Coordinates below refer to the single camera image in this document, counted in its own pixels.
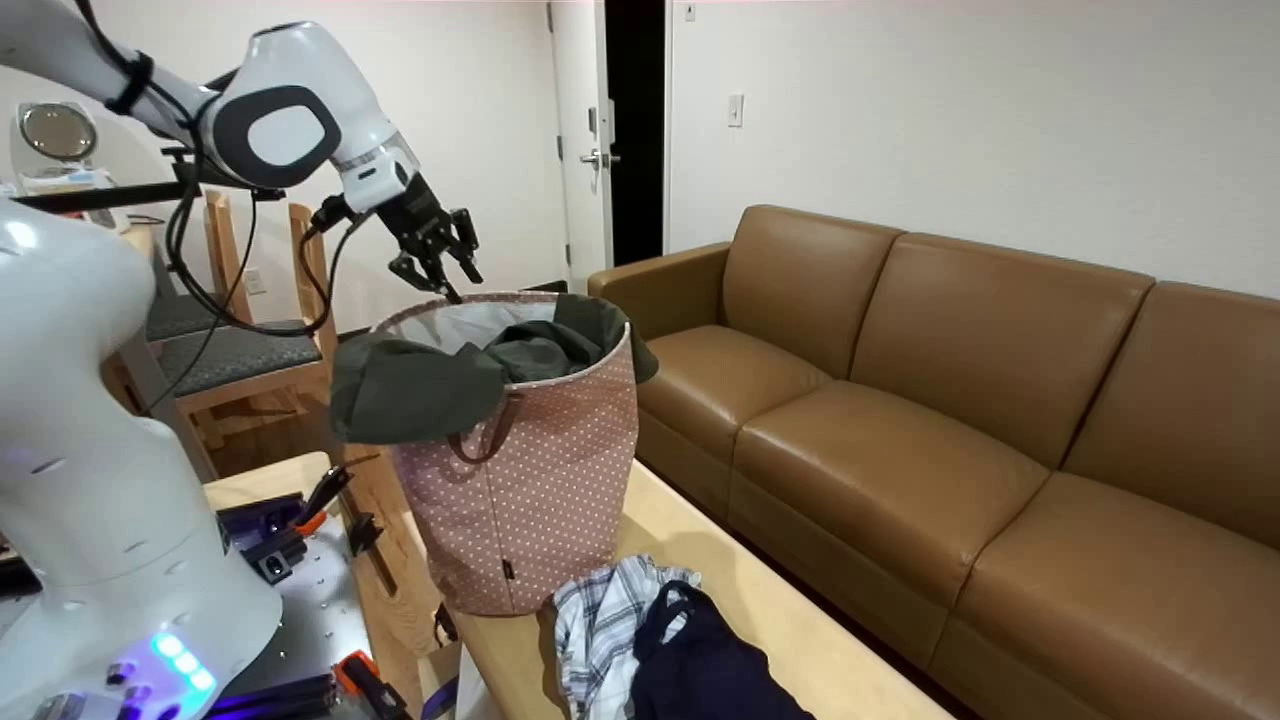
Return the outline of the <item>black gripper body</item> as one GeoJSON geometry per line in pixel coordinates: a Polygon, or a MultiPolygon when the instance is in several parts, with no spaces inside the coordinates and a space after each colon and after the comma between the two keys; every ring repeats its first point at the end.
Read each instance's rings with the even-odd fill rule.
{"type": "Polygon", "coordinates": [[[423,275],[440,275],[440,257],[446,246],[479,250],[470,216],[462,210],[443,210],[423,177],[411,177],[396,201],[375,210],[375,216],[423,275]]]}

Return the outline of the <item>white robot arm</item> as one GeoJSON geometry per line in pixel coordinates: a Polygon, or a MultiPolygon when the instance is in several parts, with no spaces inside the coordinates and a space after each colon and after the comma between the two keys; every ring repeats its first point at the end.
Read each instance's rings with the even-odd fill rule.
{"type": "MultiPolygon", "coordinates": [[[[375,216],[423,293],[476,253],[311,19],[251,32],[237,72],[191,85],[109,40],[87,0],[0,0],[0,61],[184,143],[199,184],[282,192],[333,170],[322,212],[375,216]]],[[[0,720],[204,720],[282,622],[175,433],[101,382],[151,293],[151,260],[109,230],[0,201],[0,534],[38,582],[2,611],[0,720]]]]}

